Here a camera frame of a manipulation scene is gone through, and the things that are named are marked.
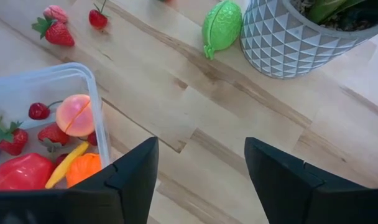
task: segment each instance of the plastic bin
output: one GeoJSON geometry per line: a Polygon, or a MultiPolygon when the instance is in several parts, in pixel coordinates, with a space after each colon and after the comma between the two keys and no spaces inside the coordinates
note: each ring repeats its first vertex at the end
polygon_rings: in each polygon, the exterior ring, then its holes
{"type": "MultiPolygon", "coordinates": [[[[34,72],[0,78],[0,114],[4,124],[11,121],[22,121],[22,129],[29,134],[29,141],[21,155],[37,152],[49,159],[74,149],[81,140],[71,138],[71,142],[64,148],[51,154],[42,146],[38,139],[38,132],[46,125],[55,122],[55,110],[58,105],[51,107],[51,115],[41,121],[32,120],[28,116],[29,106],[35,102],[51,104],[54,101],[64,100],[74,94],[87,94],[91,98],[91,109],[94,116],[98,147],[91,146],[87,152],[98,152],[102,166],[110,164],[110,146],[108,134],[104,125],[101,99],[96,90],[94,75],[84,65],[66,63],[34,72]]],[[[6,152],[0,154],[0,164],[14,158],[6,152]]]]}

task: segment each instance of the green plastic lemon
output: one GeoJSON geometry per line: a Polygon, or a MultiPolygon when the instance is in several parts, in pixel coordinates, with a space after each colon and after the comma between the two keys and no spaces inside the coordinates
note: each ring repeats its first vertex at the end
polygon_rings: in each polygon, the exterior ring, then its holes
{"type": "Polygon", "coordinates": [[[203,23],[204,53],[214,59],[215,50],[228,48],[238,37],[242,26],[240,7],[231,1],[222,1],[208,12],[203,23]]]}

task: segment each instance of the flower pot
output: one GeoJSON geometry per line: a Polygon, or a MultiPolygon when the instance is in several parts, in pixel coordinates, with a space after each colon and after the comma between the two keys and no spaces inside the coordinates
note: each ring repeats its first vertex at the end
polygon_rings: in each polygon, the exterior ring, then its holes
{"type": "Polygon", "coordinates": [[[378,25],[343,32],[302,16],[290,0],[251,0],[241,45],[251,65],[273,78],[305,75],[378,34],[378,25]]]}

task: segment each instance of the toy peach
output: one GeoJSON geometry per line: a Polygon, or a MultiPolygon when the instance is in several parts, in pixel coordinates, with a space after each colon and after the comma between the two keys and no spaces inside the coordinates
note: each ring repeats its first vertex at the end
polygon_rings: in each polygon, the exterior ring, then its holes
{"type": "Polygon", "coordinates": [[[56,122],[70,136],[83,137],[91,134],[95,125],[90,96],[78,94],[66,98],[57,109],[56,122]]]}

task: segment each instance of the wood grain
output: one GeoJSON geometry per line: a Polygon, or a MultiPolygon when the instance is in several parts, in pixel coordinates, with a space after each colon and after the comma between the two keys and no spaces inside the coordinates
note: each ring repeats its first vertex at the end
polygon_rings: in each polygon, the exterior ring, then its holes
{"type": "MultiPolygon", "coordinates": [[[[271,79],[239,41],[203,56],[201,25],[218,0],[0,0],[0,77],[78,62],[95,75],[115,160],[159,137],[149,224],[268,223],[249,180],[256,137],[351,181],[378,188],[378,35],[309,75],[271,79]],[[68,12],[73,48],[30,29],[50,4],[68,12]]],[[[236,1],[244,11],[248,0],[236,1]]]]}

